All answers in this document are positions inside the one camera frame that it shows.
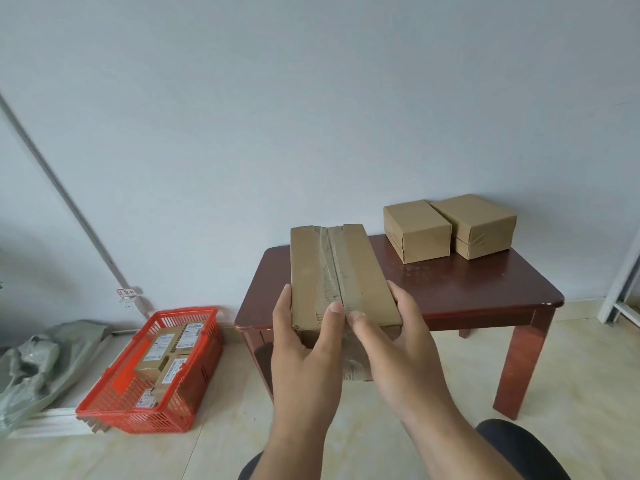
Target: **brown cardboard box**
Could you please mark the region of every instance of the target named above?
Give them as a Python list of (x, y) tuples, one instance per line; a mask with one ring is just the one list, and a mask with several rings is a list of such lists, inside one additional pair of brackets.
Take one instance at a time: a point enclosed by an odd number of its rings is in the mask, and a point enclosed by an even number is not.
[(383, 209), (385, 234), (404, 264), (451, 253), (451, 224), (426, 200)]
[(162, 402), (164, 393), (167, 389), (169, 389), (169, 386), (171, 386), (171, 382), (173, 382), (176, 374), (180, 372), (180, 369), (184, 366), (184, 363), (187, 362), (188, 358), (188, 355), (169, 356), (169, 361), (164, 367), (162, 374), (160, 374), (160, 377), (158, 377), (158, 380), (156, 380), (156, 385), (151, 391), (151, 394), (153, 394), (158, 403)]
[(176, 339), (173, 346), (171, 347), (171, 350), (169, 350), (169, 354), (171, 355), (190, 354), (193, 348), (195, 347), (196, 342), (198, 341), (198, 337), (200, 336), (200, 332), (202, 332), (204, 323), (205, 323), (204, 320), (201, 320), (198, 322), (186, 323), (182, 327), (182, 330), (180, 331), (178, 338)]
[(517, 215), (476, 195), (467, 194), (431, 206), (453, 225), (454, 249), (467, 259), (511, 247)]
[[(332, 301), (347, 315), (367, 314), (393, 339), (400, 334), (402, 318), (361, 224), (291, 229), (291, 291), (293, 327), (309, 348)], [(371, 380), (363, 346), (348, 326), (344, 330), (343, 378)]]
[(178, 341), (182, 326), (162, 328), (156, 333), (147, 351), (133, 369), (144, 381), (156, 381), (167, 362), (167, 355)]

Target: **person's left hand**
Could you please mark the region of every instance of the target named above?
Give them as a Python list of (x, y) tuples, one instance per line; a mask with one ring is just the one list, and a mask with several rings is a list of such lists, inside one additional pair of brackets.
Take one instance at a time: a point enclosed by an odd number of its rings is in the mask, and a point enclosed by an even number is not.
[(291, 286), (285, 285), (273, 310), (272, 436), (287, 440), (324, 437), (342, 394), (342, 329), (344, 307), (326, 309), (313, 350), (291, 327)]

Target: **forearm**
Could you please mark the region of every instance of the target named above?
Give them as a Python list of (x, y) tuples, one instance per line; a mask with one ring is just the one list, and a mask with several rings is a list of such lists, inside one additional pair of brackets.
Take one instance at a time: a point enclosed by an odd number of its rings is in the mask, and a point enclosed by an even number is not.
[(252, 480), (319, 480), (324, 435), (291, 436), (272, 433)]
[(404, 427), (433, 480), (522, 480), (455, 406)]

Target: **table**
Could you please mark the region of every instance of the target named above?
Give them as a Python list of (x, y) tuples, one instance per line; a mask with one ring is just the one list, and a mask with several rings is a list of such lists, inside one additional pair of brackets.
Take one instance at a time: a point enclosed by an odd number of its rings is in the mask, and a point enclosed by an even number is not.
[[(474, 328), (515, 326), (493, 403), (515, 420), (562, 293), (513, 249), (471, 261), (452, 253), (403, 264), (387, 236), (369, 239), (385, 277), (411, 293), (431, 331), (466, 337)], [(271, 313), (291, 282), (289, 247), (265, 251), (235, 322), (272, 398)]]

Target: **dark pants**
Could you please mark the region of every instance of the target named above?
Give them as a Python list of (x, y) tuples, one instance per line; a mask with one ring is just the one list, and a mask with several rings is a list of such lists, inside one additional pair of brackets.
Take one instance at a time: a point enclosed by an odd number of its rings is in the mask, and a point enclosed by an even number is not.
[[(524, 480), (571, 480), (558, 460), (526, 429), (502, 420), (482, 421), (476, 430), (515, 468)], [(262, 453), (243, 468), (238, 480), (249, 480)]]

